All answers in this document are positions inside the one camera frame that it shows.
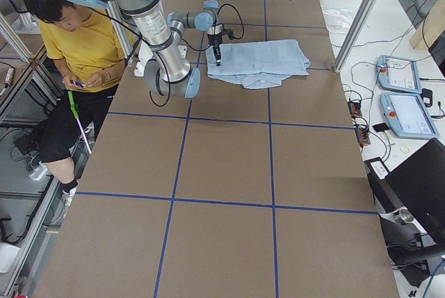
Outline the light blue button shirt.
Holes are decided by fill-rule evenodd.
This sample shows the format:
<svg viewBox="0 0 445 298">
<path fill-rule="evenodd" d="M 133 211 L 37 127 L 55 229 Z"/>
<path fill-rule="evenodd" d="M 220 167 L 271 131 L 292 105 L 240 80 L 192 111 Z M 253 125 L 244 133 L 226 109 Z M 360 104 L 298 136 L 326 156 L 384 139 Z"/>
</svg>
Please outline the light blue button shirt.
<svg viewBox="0 0 445 298">
<path fill-rule="evenodd" d="M 222 44 L 220 54 L 217 62 L 213 49 L 207 49 L 208 76 L 251 90 L 280 86 L 291 76 L 306 76 L 310 66 L 297 40 Z"/>
</svg>

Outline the clear plastic bag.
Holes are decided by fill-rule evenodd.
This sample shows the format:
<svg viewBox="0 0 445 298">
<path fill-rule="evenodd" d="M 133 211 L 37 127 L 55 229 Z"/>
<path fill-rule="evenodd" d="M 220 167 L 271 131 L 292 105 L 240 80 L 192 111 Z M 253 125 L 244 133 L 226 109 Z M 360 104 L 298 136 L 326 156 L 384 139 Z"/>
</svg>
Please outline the clear plastic bag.
<svg viewBox="0 0 445 298">
<path fill-rule="evenodd" d="M 331 33 L 347 34 L 355 18 L 349 8 L 322 8 L 327 30 Z"/>
</svg>

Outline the orange circuit board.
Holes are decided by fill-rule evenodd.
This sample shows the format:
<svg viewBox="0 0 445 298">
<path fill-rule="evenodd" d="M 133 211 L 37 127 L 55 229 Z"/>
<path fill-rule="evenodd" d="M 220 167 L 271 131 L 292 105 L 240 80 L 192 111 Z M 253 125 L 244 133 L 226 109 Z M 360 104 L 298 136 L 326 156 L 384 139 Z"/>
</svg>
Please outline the orange circuit board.
<svg viewBox="0 0 445 298">
<path fill-rule="evenodd" d="M 358 101 L 348 101 L 348 109 L 352 117 L 362 117 L 361 103 Z"/>
<path fill-rule="evenodd" d="M 364 147 L 370 145 L 369 130 L 363 126 L 355 126 L 355 135 L 359 146 Z"/>
</svg>

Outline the person in yellow shirt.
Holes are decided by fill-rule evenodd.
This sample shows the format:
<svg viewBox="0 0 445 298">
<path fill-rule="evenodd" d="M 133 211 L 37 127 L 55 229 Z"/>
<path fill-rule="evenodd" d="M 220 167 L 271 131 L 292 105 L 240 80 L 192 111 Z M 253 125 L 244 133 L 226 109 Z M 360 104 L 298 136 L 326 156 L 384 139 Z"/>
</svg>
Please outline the person in yellow shirt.
<svg viewBox="0 0 445 298">
<path fill-rule="evenodd" d="M 99 132 L 124 74 L 123 50 L 109 18 L 66 0 L 24 0 L 38 18 L 48 58 L 62 76 L 64 91 L 52 110 L 40 142 L 40 156 L 60 181 L 66 206 L 77 179 L 70 149 L 81 132 L 70 110 L 71 90 L 83 128 Z"/>
</svg>

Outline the far blue teach pendant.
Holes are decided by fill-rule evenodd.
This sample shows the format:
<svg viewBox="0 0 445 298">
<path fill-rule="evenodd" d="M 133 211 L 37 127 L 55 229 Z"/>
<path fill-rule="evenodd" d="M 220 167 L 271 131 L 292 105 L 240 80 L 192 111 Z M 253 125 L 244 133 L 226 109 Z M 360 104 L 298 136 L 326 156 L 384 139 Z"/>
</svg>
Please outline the far blue teach pendant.
<svg viewBox="0 0 445 298">
<path fill-rule="evenodd" d="M 407 58 L 381 55 L 377 59 L 377 78 L 386 90 L 421 94 L 417 63 Z"/>
</svg>

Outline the blue teach pendant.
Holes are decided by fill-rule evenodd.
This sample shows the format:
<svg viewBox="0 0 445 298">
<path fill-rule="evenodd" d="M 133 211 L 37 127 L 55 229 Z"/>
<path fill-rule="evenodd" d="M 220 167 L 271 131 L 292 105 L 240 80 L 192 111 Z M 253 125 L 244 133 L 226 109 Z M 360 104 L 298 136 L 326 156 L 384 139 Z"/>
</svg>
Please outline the blue teach pendant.
<svg viewBox="0 0 445 298">
<path fill-rule="evenodd" d="M 421 94 L 417 63 L 407 58 L 381 55 L 377 59 L 377 78 L 386 90 Z"/>
<path fill-rule="evenodd" d="M 398 138 L 429 140 L 440 134 L 419 94 L 384 92 L 380 107 Z"/>
</svg>

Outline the green pink stick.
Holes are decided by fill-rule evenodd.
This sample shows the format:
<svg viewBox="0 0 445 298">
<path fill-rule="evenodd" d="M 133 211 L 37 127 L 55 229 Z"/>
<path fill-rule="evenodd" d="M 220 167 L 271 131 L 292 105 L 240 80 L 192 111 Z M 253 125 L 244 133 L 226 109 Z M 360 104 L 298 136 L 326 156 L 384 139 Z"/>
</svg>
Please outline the green pink stick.
<svg viewBox="0 0 445 298">
<path fill-rule="evenodd" d="M 88 142 L 88 139 L 87 139 L 87 137 L 86 137 L 85 131 L 84 131 L 83 126 L 82 126 L 82 124 L 81 124 L 80 117 L 79 117 L 79 113 L 78 113 L 78 111 L 77 111 L 76 104 L 75 104 L 75 101 L 74 101 L 74 95 L 73 95 L 73 92 L 72 92 L 71 90 L 68 90 L 68 91 L 67 91 L 67 95 L 68 95 L 68 99 L 69 99 L 69 103 L 70 103 L 70 110 L 71 110 L 71 112 L 72 112 L 72 114 L 73 114 L 74 119 L 75 119 L 76 122 L 77 122 L 77 125 L 78 125 L 78 127 L 79 127 L 79 130 L 80 130 L 80 132 L 81 132 L 81 137 L 83 138 L 83 141 L 84 141 L 84 143 L 85 143 L 85 145 L 86 145 L 86 148 L 87 148 L 87 150 L 88 150 L 88 153 L 91 154 L 91 153 L 92 153 L 92 149 L 90 148 L 90 144 L 89 144 L 89 142 Z"/>
</svg>

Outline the near blue teach pendant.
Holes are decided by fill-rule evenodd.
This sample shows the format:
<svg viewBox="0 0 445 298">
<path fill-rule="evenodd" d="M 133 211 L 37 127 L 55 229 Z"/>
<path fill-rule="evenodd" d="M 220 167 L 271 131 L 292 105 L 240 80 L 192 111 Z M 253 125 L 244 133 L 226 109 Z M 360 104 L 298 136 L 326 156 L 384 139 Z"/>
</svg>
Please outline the near blue teach pendant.
<svg viewBox="0 0 445 298">
<path fill-rule="evenodd" d="M 398 138 L 429 140 L 440 134 L 419 94 L 384 92 L 380 107 Z"/>
</svg>

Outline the yellow rubber band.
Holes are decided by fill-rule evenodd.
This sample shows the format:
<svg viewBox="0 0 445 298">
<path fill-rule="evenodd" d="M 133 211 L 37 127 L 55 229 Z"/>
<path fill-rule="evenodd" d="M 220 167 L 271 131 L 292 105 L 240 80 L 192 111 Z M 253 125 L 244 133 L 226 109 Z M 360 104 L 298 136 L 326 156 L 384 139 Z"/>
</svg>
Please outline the yellow rubber band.
<svg viewBox="0 0 445 298">
<path fill-rule="evenodd" d="M 406 146 L 400 146 L 399 147 L 400 151 L 403 152 L 404 154 L 408 154 L 410 152 L 410 148 L 406 147 Z"/>
</svg>

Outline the black box with label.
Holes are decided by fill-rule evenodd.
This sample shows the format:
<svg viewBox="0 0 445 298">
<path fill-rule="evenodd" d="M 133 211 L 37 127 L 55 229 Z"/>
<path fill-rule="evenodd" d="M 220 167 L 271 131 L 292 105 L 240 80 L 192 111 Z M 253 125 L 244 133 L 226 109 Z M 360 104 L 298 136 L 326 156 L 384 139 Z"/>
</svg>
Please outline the black box with label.
<svg viewBox="0 0 445 298">
<path fill-rule="evenodd" d="M 370 183 L 378 185 L 385 182 L 386 177 L 391 171 L 380 157 L 365 160 L 364 166 Z"/>
</svg>

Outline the black monitor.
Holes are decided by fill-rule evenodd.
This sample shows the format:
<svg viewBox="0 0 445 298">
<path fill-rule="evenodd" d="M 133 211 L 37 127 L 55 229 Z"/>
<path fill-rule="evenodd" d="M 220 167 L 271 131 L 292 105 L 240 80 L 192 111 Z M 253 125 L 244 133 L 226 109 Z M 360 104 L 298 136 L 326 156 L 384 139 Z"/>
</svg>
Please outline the black monitor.
<svg viewBox="0 0 445 298">
<path fill-rule="evenodd" d="M 371 189 L 386 213 L 406 207 L 435 242 L 444 241 L 444 145 L 425 143 Z"/>
</svg>

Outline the metal cup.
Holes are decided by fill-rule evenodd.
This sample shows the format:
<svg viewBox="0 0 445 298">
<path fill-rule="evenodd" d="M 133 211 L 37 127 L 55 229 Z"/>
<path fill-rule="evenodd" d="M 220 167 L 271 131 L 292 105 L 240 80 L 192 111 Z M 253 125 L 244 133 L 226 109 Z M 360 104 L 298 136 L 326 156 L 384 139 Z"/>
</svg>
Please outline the metal cup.
<svg viewBox="0 0 445 298">
<path fill-rule="evenodd" d="M 402 226 L 410 224 L 414 221 L 414 217 L 411 212 L 406 208 L 401 208 L 393 213 L 395 223 Z"/>
</svg>

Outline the aluminium frame post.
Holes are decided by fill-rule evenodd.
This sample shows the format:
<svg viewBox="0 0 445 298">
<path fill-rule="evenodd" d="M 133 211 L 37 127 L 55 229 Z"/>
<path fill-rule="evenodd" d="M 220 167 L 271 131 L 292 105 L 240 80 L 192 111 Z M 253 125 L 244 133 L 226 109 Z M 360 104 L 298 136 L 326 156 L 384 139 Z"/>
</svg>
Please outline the aluminium frame post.
<svg viewBox="0 0 445 298">
<path fill-rule="evenodd" d="M 343 66 L 346 64 L 346 61 L 353 50 L 353 46 L 355 45 L 359 34 L 364 28 L 365 22 L 370 15 L 375 3 L 377 0 L 362 0 L 357 14 L 354 17 L 352 25 L 341 45 L 341 48 L 338 52 L 338 55 L 333 64 L 333 71 L 339 73 Z"/>
</svg>

